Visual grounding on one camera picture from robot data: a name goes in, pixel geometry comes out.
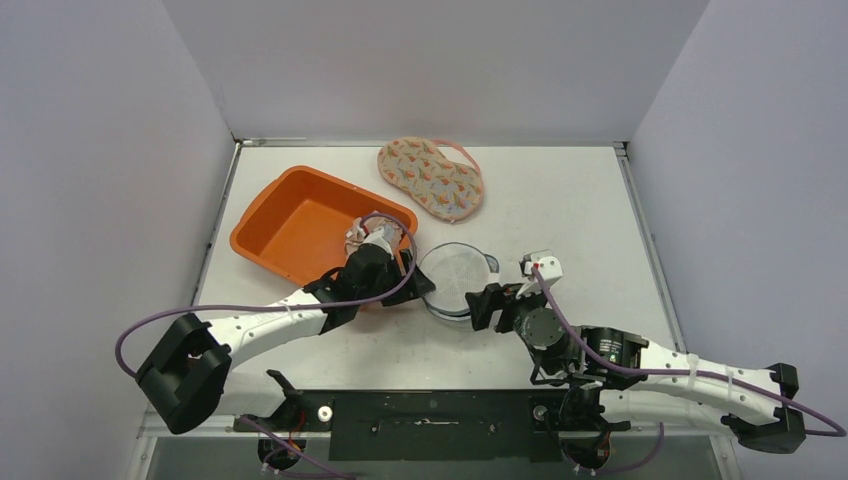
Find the cloth in bin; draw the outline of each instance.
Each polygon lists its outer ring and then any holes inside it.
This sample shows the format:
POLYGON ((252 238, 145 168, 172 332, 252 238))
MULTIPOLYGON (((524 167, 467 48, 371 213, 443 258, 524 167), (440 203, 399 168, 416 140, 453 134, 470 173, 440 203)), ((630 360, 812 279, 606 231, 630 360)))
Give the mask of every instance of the cloth in bin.
POLYGON ((374 232, 381 227, 383 228, 383 239, 392 247, 393 252, 397 250, 398 245, 400 245, 401 238, 403 237, 403 232, 391 220, 384 217, 369 218, 368 220, 365 220, 365 229, 362 229, 359 226, 359 222, 361 221, 362 217, 355 219, 353 221, 353 225, 351 225, 347 232, 345 232, 346 256, 349 257, 359 248, 360 245, 362 245, 362 242, 365 241, 365 237, 368 236, 368 233, 374 232))

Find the white tabletop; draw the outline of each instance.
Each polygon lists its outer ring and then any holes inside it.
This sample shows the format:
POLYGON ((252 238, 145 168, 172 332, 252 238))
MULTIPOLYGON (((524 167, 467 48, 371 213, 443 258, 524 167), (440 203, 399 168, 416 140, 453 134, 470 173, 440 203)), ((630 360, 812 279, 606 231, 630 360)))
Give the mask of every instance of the white tabletop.
MULTIPOLYGON (((243 148, 198 303, 262 305, 297 288, 236 255, 229 235, 265 186, 289 167, 308 165, 409 207, 418 216, 422 254, 460 241, 494 255, 503 283, 520 280, 525 253, 550 249, 565 273, 553 293, 572 324, 610 326, 673 347, 612 148, 468 148, 483 169, 486 196, 476 215, 456 225, 431 217, 386 183, 377 172, 378 149, 243 148)), ((517 389, 530 387, 532 362, 513 333, 473 332, 410 302, 369 307, 347 325, 277 347, 239 371, 269 368, 302 389, 517 389)))

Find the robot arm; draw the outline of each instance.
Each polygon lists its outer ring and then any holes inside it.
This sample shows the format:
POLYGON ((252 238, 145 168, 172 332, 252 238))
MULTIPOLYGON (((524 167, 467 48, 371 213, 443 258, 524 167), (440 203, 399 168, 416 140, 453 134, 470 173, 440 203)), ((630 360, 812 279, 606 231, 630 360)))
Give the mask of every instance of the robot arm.
POLYGON ((577 335, 614 366, 642 375, 622 374, 591 358, 565 332, 555 312, 546 308, 540 281, 550 286, 562 277, 560 262, 549 251, 524 257, 520 284, 491 284, 466 294, 475 330, 486 329, 493 312, 502 310, 495 331, 516 332, 533 359, 534 385, 576 388, 561 415, 583 416, 587 429, 597 425, 650 420, 688 424, 734 433, 741 445, 759 451, 791 453, 805 438, 800 412, 781 402, 734 385, 705 378, 713 372, 738 378, 775 395, 792 398, 798 390, 795 368, 776 364, 742 369, 667 349, 639 335, 606 327, 574 327, 577 335), (539 272, 539 278, 533 271, 539 272), (688 371, 663 375, 662 371, 688 371))
MULTIPOLYGON (((361 304, 357 301, 367 301, 396 287, 404 275, 383 238, 391 233, 384 227, 376 229, 344 267, 330 270, 269 305, 284 308, 282 312, 206 322, 187 314, 174 320, 135 375, 136 383, 171 433, 185 433, 212 414, 268 416, 285 401, 286 394, 296 393, 279 372, 256 375, 232 370, 274 347, 344 325, 356 316, 361 304), (320 307, 297 308, 303 305, 320 307)), ((401 251, 400 257, 408 272, 411 253, 401 251)), ((410 280, 381 303, 397 305, 434 289, 433 283, 414 269, 410 280)))

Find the orange bin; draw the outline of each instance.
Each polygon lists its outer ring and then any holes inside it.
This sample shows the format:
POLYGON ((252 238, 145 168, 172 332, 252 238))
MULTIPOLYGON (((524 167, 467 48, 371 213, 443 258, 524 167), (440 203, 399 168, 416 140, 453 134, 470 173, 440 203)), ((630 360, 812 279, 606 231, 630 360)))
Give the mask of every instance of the orange bin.
MULTIPOLYGON (((388 213, 415 233, 406 207, 306 166, 292 167, 265 187, 242 215, 230 245, 239 255, 298 285, 345 264, 345 232, 357 217, 388 213)), ((401 248, 409 245, 404 238, 401 248)))

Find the gray wall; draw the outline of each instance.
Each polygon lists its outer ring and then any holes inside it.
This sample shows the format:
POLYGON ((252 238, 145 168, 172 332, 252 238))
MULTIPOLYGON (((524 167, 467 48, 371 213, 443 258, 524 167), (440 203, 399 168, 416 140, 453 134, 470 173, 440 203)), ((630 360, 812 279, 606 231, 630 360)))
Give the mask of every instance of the gray wall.
MULTIPOLYGON (((844 1, 713 0, 629 147, 687 346, 796 365, 843 425, 846 24, 844 1)), ((746 478, 845 478, 847 446, 737 452, 746 478)))
POLYGON ((238 137, 624 140, 707 0, 165 0, 238 137))
POLYGON ((158 1, 2 0, 0 145, 0 477, 122 478, 112 346, 188 301, 232 140, 158 1))

